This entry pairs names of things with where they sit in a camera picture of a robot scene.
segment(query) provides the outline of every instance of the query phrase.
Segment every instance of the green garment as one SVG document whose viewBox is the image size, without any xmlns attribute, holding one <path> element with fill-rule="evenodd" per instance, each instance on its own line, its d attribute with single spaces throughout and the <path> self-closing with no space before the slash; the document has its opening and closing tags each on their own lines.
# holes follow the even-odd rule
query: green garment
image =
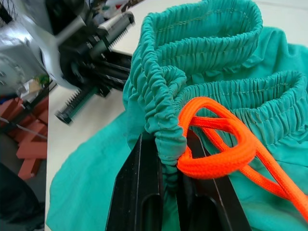
<svg viewBox="0 0 308 231">
<path fill-rule="evenodd" d="M 155 136 L 164 164 L 163 230 L 180 230 L 174 173 L 186 140 L 178 115 L 196 96 L 211 97 L 232 111 L 308 194 L 307 62 L 307 48 L 287 44 L 279 29 L 262 27 L 252 1 L 205 0 L 149 14 L 123 91 L 126 111 L 82 144 L 56 174 L 47 225 L 53 231 L 104 230 L 115 177 L 139 134 L 147 131 Z M 198 114 L 214 116 L 206 109 Z M 220 135 L 236 144 L 233 136 Z M 257 158 L 250 165 L 272 178 Z M 289 201 L 240 172 L 230 179 L 253 230 L 308 230 Z"/>
</svg>

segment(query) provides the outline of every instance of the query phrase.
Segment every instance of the white tabletop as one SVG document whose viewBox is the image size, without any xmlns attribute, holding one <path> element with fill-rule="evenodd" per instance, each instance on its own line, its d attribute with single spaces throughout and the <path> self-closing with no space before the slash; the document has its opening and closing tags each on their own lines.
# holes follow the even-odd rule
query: white tabletop
<svg viewBox="0 0 308 231">
<path fill-rule="evenodd" d="M 133 53 L 137 47 L 143 18 L 149 12 L 161 12 L 167 7 L 199 0 L 145 0 L 131 9 L 136 24 L 116 44 L 115 49 Z M 305 0 L 256 0 L 265 26 L 275 26 L 286 32 L 290 43 L 308 46 L 308 2 Z M 58 87 L 49 97 L 48 157 L 46 180 L 46 213 L 49 208 L 49 188 L 55 173 L 66 158 L 83 142 L 105 127 L 124 111 L 122 92 L 113 90 L 106 98 L 94 96 L 68 126 L 55 117 L 55 112 L 72 95 L 71 90 Z"/>
</svg>

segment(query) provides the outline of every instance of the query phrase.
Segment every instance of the orange braided cord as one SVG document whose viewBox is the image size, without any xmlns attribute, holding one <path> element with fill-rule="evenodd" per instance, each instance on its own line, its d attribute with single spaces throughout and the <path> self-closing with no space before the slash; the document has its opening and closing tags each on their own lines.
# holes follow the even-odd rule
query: orange braided cord
<svg viewBox="0 0 308 231">
<path fill-rule="evenodd" d="M 220 118 L 195 116 L 201 108 L 207 108 Z M 210 98 L 197 97 L 184 106 L 179 121 L 179 126 L 184 130 L 184 137 L 187 137 L 189 126 L 200 127 L 209 140 L 221 151 L 216 155 L 193 159 L 192 152 L 187 146 L 184 154 L 178 160 L 180 171 L 192 178 L 211 179 L 240 170 L 263 189 L 290 200 L 308 222 L 308 197 L 294 184 L 245 124 L 224 106 Z M 238 144 L 232 148 L 228 147 L 215 129 L 233 134 Z M 265 178 L 248 165 L 255 155 L 277 183 Z"/>
</svg>

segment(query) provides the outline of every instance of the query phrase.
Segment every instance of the machine part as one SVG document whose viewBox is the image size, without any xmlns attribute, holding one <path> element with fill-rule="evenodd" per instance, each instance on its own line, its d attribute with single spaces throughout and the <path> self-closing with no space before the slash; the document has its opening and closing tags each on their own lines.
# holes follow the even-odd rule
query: machine part
<svg viewBox="0 0 308 231">
<path fill-rule="evenodd" d="M 210 156 L 191 130 L 187 145 L 194 158 Z M 177 198 L 181 231 L 251 231 L 228 176 L 198 180 L 179 172 Z"/>
<path fill-rule="evenodd" d="M 79 15 L 85 21 L 90 10 L 85 0 L 46 0 L 46 8 L 54 35 L 58 35 Z"/>
<path fill-rule="evenodd" d="M 155 141 L 140 135 L 116 177 L 105 230 L 160 231 L 163 201 L 162 169 Z"/>
<path fill-rule="evenodd" d="M 130 73 L 131 56 L 118 52 L 105 55 L 105 59 L 101 58 L 91 64 L 80 64 L 79 73 L 87 76 L 90 82 L 99 87 L 123 90 Z"/>
<path fill-rule="evenodd" d="M 32 37 L 17 22 L 0 28 L 0 95 L 16 93 L 25 82 L 46 73 L 31 43 Z"/>
<path fill-rule="evenodd" d="M 76 113 L 96 93 L 98 93 L 96 86 L 87 86 L 83 90 L 78 90 L 66 103 L 65 108 L 56 113 L 57 118 L 66 124 L 70 124 Z"/>
<path fill-rule="evenodd" d="M 118 39 L 118 36 L 121 36 L 133 21 L 133 16 L 131 13 L 125 13 L 123 16 L 118 18 L 112 23 L 112 26 L 109 30 L 101 29 L 101 28 L 93 28 L 90 26 L 84 26 L 80 28 L 74 35 L 68 38 L 60 47 L 59 51 L 61 53 L 60 57 L 60 66 L 65 76 L 65 79 L 72 85 L 82 88 L 82 86 L 86 83 L 87 79 L 91 79 L 96 84 L 98 80 L 100 81 L 99 85 L 106 84 L 107 82 L 115 82 L 114 85 L 118 90 L 122 90 L 126 79 L 128 78 L 129 72 L 121 71 L 121 65 L 124 64 L 124 67 L 129 67 L 130 69 L 130 61 L 131 57 L 120 54 L 116 55 L 115 52 L 110 52 L 109 47 L 111 44 Z M 104 49 L 101 51 L 96 51 L 98 57 L 96 60 L 93 60 L 91 57 L 91 52 L 99 45 L 103 46 Z M 111 65 L 115 62 L 115 59 L 120 59 L 121 61 L 116 61 L 116 67 L 111 67 Z M 124 59 L 129 59 L 129 65 L 124 63 Z M 110 73 L 105 73 L 104 71 L 111 67 Z M 104 81 L 101 81 L 101 78 L 93 77 L 90 73 L 83 72 L 83 70 L 92 70 L 92 71 L 103 71 L 102 73 L 95 73 L 95 76 L 101 74 L 104 76 Z"/>
<path fill-rule="evenodd" d="M 40 27 L 39 24 L 36 24 L 31 15 L 32 12 L 28 10 L 23 0 L 16 0 L 15 5 L 19 12 L 20 21 L 42 51 L 43 63 L 48 75 L 57 84 L 68 89 L 76 89 L 77 87 L 70 84 L 63 76 L 60 66 L 59 46 L 80 28 L 86 26 L 82 16 L 77 16 L 57 36 L 54 36 Z"/>
<path fill-rule="evenodd" d="M 90 57 L 95 60 L 101 57 L 101 54 L 108 51 L 112 44 L 126 32 L 127 27 L 134 23 L 134 15 L 131 12 L 125 12 L 120 15 L 109 28 L 106 28 L 102 40 L 90 50 Z"/>
</svg>

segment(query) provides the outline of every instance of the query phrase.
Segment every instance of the black bracket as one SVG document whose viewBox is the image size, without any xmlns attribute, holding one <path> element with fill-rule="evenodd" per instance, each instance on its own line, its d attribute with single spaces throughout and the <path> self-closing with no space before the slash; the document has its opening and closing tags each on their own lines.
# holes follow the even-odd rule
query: black bracket
<svg viewBox="0 0 308 231">
<path fill-rule="evenodd" d="M 160 231 L 162 187 L 155 141 L 140 135 L 116 177 L 106 231 Z"/>
<path fill-rule="evenodd" d="M 194 158 L 209 155 L 192 131 L 187 144 Z M 115 180 L 106 231 L 161 231 L 163 199 L 155 141 L 141 135 Z M 196 180 L 179 172 L 177 201 L 181 231 L 251 231 L 228 176 Z"/>
</svg>

